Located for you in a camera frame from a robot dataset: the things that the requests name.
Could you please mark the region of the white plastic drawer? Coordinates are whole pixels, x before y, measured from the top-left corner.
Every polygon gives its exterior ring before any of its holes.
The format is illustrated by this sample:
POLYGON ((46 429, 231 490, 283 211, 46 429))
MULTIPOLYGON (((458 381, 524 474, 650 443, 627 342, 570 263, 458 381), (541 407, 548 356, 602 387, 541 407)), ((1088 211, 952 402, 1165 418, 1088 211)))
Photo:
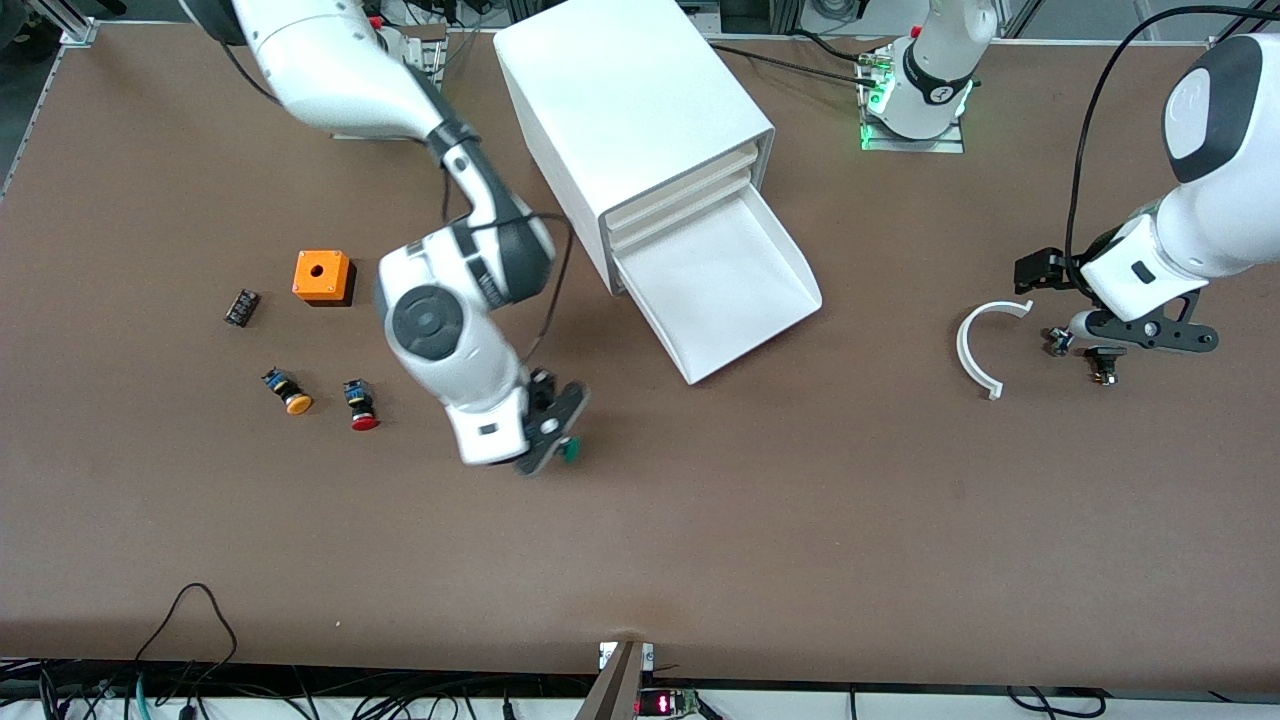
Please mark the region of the white plastic drawer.
POLYGON ((758 160, 756 143, 741 145, 608 211, 604 215, 605 228, 611 232, 637 231, 645 224, 660 223, 713 202, 749 186, 758 160))
POLYGON ((644 197, 636 208, 628 208, 628 213, 620 219, 607 220, 611 250, 622 254, 631 246, 648 241, 751 186, 751 173, 748 168, 718 170, 700 179, 690 176, 687 182, 682 179, 660 192, 654 192, 652 197, 644 197))
POLYGON ((694 386, 817 313, 817 278, 754 184, 614 255, 625 290, 694 386))

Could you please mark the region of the red push button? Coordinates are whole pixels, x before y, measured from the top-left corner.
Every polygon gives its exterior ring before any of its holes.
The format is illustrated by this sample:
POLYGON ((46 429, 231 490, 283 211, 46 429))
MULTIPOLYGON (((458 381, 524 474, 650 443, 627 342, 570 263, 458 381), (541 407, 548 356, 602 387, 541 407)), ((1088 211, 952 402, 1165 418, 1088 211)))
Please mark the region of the red push button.
POLYGON ((352 430, 371 430, 381 424, 376 414, 372 393, 365 379, 356 378, 347 380, 343 384, 343 395, 351 413, 349 427, 352 430))

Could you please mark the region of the orange button box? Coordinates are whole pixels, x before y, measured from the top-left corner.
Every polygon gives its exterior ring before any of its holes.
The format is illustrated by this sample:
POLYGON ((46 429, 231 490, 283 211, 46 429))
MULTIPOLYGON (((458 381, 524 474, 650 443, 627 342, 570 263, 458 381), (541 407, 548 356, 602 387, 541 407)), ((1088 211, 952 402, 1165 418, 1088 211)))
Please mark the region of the orange button box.
POLYGON ((356 264, 340 250, 302 250, 296 255, 292 293, 312 307, 349 307, 357 274, 356 264))

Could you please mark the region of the yellow push button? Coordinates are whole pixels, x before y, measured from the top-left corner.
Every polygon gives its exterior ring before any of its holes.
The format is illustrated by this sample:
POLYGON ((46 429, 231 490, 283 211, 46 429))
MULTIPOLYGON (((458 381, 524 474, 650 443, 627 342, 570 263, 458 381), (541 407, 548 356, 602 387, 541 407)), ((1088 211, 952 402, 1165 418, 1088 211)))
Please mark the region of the yellow push button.
POLYGON ((314 398, 300 387, 294 377, 278 366, 265 373, 261 382, 282 401, 292 416, 307 413, 314 404, 314 398))

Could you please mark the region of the white drawer cabinet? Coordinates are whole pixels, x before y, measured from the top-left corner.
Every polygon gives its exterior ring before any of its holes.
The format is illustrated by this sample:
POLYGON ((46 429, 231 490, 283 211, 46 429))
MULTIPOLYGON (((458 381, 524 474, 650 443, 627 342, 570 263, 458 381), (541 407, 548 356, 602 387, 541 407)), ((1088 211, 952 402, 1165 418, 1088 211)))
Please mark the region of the white drawer cabinet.
POLYGON ((563 0, 493 38, 527 150, 612 295, 604 215, 774 127, 676 0, 563 0))

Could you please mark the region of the white curved plastic arc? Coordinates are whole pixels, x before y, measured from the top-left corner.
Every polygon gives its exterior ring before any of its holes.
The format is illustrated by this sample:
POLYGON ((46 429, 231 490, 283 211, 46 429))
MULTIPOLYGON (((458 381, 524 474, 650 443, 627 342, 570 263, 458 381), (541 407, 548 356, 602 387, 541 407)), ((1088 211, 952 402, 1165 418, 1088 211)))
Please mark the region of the white curved plastic arc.
POLYGON ((1023 304, 1005 300, 982 304, 970 310, 957 328, 955 336, 957 360, 960 361, 960 365, 966 375, 986 391, 989 401, 996 401, 1002 397, 1004 382, 993 378, 977 361, 970 342, 972 328, 979 316, 988 314, 1004 314, 1021 319, 1025 318, 1034 306, 1036 302, 1033 300, 1028 300, 1023 304))

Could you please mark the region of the small black fitting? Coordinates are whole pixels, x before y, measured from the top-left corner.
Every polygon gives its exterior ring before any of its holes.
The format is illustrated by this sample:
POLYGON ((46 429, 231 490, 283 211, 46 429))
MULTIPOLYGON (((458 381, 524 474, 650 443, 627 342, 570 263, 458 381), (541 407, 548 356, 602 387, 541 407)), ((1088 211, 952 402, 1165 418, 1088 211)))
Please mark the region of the small black fitting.
POLYGON ((1082 352, 1089 363, 1093 380, 1103 387, 1117 383, 1117 360, 1124 357, 1128 350, 1117 346, 1093 346, 1082 352))

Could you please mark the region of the small device with red display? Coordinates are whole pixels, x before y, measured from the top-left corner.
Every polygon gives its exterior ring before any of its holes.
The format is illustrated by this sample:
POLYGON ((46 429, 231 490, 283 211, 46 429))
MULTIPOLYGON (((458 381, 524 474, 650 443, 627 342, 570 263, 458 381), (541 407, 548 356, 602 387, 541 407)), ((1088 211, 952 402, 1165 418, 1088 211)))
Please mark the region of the small device with red display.
POLYGON ((650 688, 637 692, 634 702, 635 717, 680 720, 699 716, 700 700, 695 691, 677 688, 650 688))

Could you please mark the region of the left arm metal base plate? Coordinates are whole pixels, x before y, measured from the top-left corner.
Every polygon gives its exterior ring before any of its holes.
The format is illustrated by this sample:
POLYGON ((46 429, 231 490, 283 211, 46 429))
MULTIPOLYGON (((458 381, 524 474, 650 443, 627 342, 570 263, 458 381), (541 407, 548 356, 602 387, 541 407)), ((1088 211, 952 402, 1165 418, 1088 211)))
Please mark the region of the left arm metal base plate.
POLYGON ((973 79, 920 88, 908 78, 908 37, 878 47, 858 70, 872 86, 858 90, 861 147, 901 152, 964 151, 960 117, 973 79))

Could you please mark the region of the aluminium frame rail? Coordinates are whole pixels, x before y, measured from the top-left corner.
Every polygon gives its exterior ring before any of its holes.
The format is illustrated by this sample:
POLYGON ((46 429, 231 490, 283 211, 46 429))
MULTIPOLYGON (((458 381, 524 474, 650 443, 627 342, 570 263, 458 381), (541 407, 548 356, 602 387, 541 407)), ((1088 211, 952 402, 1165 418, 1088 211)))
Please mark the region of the aluminium frame rail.
POLYGON ((96 32, 87 0, 0 0, 0 202, 4 201, 70 45, 96 32))

